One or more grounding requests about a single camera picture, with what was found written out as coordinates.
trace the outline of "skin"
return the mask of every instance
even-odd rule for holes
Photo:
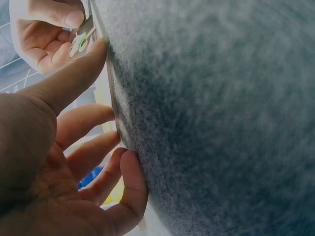
[[[10,0],[14,48],[30,66],[44,74],[70,62],[76,29],[84,20],[80,0]],[[73,14],[72,20],[67,16]]]
[[[0,94],[0,235],[120,236],[142,219],[148,189],[134,151],[118,148],[101,174],[83,190],[77,183],[120,141],[108,132],[70,157],[63,151],[94,126],[114,119],[93,104],[60,112],[100,74],[102,40],[46,80]],[[99,205],[123,176],[124,195],[108,210]]]

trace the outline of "blue object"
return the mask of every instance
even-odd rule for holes
[[[91,175],[91,173],[89,173],[83,180],[81,180],[81,185],[82,185],[82,187],[85,187],[85,186],[87,186],[89,183],[91,183],[92,182],[92,175]]]
[[[83,180],[81,180],[80,183],[78,183],[77,187],[78,189],[87,186],[89,183],[92,182],[93,179],[95,179],[99,173],[102,171],[103,167],[97,166],[95,167],[86,177],[84,177]]]
[[[95,167],[94,170],[92,170],[91,172],[92,179],[95,179],[98,176],[98,174],[102,171],[102,169],[103,167],[101,166]]]

